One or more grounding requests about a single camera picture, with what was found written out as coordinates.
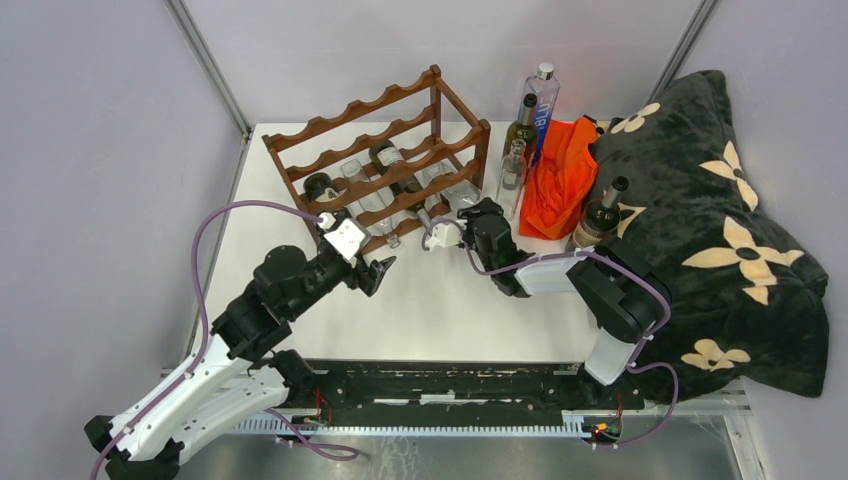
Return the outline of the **clear square bottle black cap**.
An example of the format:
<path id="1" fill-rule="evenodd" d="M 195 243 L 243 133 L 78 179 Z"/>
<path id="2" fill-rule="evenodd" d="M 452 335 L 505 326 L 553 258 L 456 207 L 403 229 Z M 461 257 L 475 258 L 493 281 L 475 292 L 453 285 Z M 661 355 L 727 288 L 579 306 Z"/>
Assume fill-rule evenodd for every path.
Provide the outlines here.
<path id="1" fill-rule="evenodd" d="M 457 172 L 458 170 L 449 160 L 443 159 L 439 163 L 422 170 L 424 185 L 428 186 L 437 176 Z M 469 180 L 463 179 L 452 186 L 446 187 L 441 191 L 440 195 L 447 200 L 451 210 L 456 213 L 461 209 L 470 208 L 478 204 L 481 200 L 482 192 Z"/>

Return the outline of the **small clear glass bottle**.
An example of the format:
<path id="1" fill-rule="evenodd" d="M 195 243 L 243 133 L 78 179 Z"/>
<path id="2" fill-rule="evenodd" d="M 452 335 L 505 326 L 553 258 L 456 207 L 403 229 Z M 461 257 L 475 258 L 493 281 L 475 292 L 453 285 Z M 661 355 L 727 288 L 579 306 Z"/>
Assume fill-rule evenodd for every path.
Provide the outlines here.
<path id="1" fill-rule="evenodd" d="M 525 149 L 526 142 L 523 139 L 515 139 L 501 160 L 495 201 L 503 209 L 507 220 L 513 219 L 520 199 L 526 173 Z"/>

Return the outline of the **tall clear glass bottle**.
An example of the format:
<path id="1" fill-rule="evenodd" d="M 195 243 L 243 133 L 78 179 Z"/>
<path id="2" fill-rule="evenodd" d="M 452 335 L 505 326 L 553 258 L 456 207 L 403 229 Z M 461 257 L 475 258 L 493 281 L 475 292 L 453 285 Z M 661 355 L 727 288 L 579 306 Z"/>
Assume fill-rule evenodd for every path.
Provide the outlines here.
<path id="1" fill-rule="evenodd" d="M 344 163 L 340 167 L 341 173 L 347 180 L 349 185 L 357 182 L 370 182 L 370 178 L 365 173 L 363 165 L 357 160 L 352 159 Z M 387 206 L 380 194 L 375 191 L 358 201 L 359 208 L 363 213 L 374 213 L 382 210 Z M 369 232 L 374 236 L 381 236 L 386 240 L 389 248 L 397 248 L 401 245 L 399 237 L 394 233 L 395 222 L 391 216 L 380 220 L 368 227 Z"/>

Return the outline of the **dark green wine bottle labelled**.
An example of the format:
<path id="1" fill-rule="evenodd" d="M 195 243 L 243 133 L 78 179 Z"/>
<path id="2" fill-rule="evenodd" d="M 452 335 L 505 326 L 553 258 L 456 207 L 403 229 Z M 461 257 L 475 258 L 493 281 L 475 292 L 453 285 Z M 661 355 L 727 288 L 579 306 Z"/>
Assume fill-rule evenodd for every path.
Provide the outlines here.
<path id="1" fill-rule="evenodd" d="M 323 172 L 314 173 L 304 180 L 303 186 L 308 200 L 316 208 L 316 215 L 330 212 L 334 216 L 340 214 L 344 218 L 352 217 L 350 211 L 345 207 L 328 209 L 324 206 L 324 203 L 334 201 L 340 196 L 328 174 Z"/>

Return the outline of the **dark wine bottle silver neck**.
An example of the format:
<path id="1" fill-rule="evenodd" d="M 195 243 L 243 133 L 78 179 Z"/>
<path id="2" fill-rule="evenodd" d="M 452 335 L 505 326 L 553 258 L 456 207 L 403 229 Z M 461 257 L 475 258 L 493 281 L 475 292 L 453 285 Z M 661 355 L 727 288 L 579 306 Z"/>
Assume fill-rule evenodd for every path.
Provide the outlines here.
<path id="1" fill-rule="evenodd" d="M 532 161 L 539 137 L 534 123 L 537 101 L 538 97 L 534 93 L 524 95 L 518 117 L 507 129 L 502 155 L 507 155 L 511 151 L 512 142 L 520 139 L 525 142 L 524 158 L 528 163 Z"/>

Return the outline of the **dark wine bottle brown label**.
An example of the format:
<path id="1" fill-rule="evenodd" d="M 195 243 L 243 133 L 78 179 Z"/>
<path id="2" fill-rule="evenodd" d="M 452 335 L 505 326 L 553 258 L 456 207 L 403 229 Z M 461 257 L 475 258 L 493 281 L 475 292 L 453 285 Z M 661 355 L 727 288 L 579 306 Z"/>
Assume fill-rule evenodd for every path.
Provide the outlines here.
<path id="1" fill-rule="evenodd" d="M 629 187 L 625 176 L 615 177 L 604 195 L 590 201 L 571 234 L 565 249 L 574 251 L 592 247 L 607 238 L 621 220 L 619 201 Z"/>

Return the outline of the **blue square glass bottle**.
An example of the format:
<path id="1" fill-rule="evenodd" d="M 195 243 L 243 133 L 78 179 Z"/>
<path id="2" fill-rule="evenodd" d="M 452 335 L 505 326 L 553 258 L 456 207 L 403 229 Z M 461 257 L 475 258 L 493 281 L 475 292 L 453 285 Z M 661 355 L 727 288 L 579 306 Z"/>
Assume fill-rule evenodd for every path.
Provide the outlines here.
<path id="1" fill-rule="evenodd" d="M 532 166 L 535 166 L 541 158 L 543 143 L 560 89 L 560 83 L 554 76 L 554 72 L 555 67 L 552 63 L 540 63 L 536 74 L 527 77 L 523 85 L 523 94 L 532 93 L 537 98 L 533 124 L 538 131 L 538 137 L 535 151 L 531 157 Z"/>

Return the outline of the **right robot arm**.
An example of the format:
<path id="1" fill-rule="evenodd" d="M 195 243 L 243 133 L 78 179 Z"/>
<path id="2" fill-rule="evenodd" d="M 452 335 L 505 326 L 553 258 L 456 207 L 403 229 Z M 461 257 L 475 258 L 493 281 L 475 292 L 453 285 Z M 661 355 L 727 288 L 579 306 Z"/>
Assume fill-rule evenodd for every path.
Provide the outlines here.
<path id="1" fill-rule="evenodd" d="M 618 378 L 671 318 L 671 293 L 653 267 L 617 237 L 563 253 L 526 252 L 513 240 L 504 210 L 490 198 L 461 209 L 458 218 L 464 222 L 461 244 L 477 255 L 481 274 L 501 293 L 579 295 L 599 333 L 577 392 L 591 408 L 606 406 L 617 396 Z"/>

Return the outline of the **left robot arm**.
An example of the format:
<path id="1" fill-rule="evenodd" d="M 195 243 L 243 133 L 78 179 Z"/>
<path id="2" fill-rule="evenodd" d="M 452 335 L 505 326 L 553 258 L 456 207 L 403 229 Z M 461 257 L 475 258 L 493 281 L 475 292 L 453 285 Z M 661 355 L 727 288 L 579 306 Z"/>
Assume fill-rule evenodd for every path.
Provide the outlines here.
<path id="1" fill-rule="evenodd" d="M 268 252 L 244 292 L 213 322 L 205 352 L 186 359 L 143 400 L 85 426 L 112 479 L 173 479 L 203 447 L 247 417 L 306 405 L 313 372 L 278 345 L 292 323 L 340 284 L 373 296 L 395 262 L 346 260 L 328 242 L 308 259 L 296 246 Z M 268 362 L 269 351 L 276 351 Z"/>

